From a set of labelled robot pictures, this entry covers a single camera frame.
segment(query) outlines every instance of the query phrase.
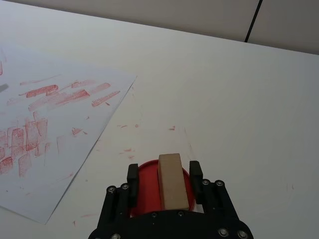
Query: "white table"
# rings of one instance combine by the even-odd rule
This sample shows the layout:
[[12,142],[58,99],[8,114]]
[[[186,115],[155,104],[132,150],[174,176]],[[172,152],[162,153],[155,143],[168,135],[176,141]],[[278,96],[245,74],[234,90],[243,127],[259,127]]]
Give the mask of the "white table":
[[47,225],[0,208],[1,238],[86,239],[130,163],[175,152],[256,239],[318,237],[319,56],[3,1],[0,40],[138,75]]

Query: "red disc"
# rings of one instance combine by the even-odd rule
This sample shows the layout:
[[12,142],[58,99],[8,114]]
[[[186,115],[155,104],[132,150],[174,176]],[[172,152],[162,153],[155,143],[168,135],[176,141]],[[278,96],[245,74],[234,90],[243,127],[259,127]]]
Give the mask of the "red disc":
[[[154,211],[161,211],[158,162],[158,160],[152,160],[139,167],[140,188],[137,206],[131,210],[133,217]],[[195,199],[189,180],[189,174],[185,169],[183,169],[183,173],[189,210],[192,211],[195,206]]]

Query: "screw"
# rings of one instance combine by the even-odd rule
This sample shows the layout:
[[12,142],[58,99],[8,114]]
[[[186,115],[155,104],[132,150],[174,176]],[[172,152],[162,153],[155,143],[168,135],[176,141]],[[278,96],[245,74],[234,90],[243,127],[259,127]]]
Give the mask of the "screw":
[[217,181],[216,184],[217,184],[217,186],[223,186],[224,185],[224,183],[222,181]]
[[237,232],[237,235],[240,239],[247,239],[248,238],[248,235],[247,233],[245,233],[244,231],[238,231]]
[[208,180],[208,179],[204,179],[204,180],[202,181],[202,184],[208,185],[208,184],[209,184],[209,180]]
[[125,184],[122,185],[122,188],[123,188],[124,190],[126,190],[126,189],[129,188],[129,185],[128,185],[127,183],[125,183]]
[[119,234],[115,233],[111,236],[111,239],[121,239],[121,236]]
[[218,233],[223,237],[227,237],[229,235],[228,230],[226,228],[220,228],[218,229]]
[[115,191],[115,187],[110,187],[109,189],[108,189],[108,192],[110,192],[110,193],[113,193]]

